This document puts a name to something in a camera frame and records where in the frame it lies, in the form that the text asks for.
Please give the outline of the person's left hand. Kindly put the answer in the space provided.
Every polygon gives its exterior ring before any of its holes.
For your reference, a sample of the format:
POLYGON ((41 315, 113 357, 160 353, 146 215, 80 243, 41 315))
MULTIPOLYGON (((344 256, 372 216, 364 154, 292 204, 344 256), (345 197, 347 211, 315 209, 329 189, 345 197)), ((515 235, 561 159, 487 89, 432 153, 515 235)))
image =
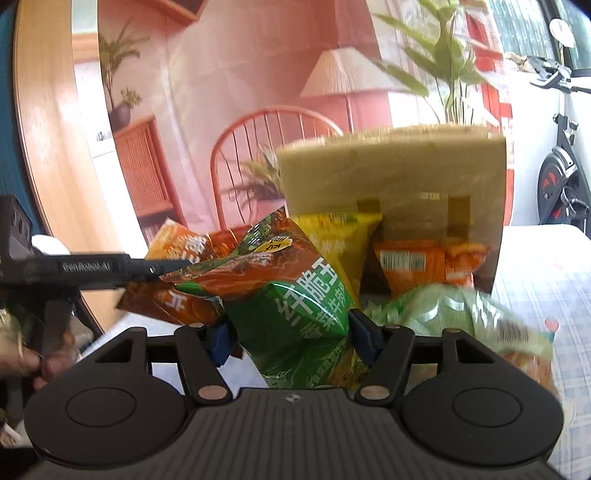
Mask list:
POLYGON ((71 368, 79 357, 75 337, 70 331, 64 333, 61 347, 45 357, 7 337, 1 338, 0 354, 1 379, 32 377, 36 390, 71 368))

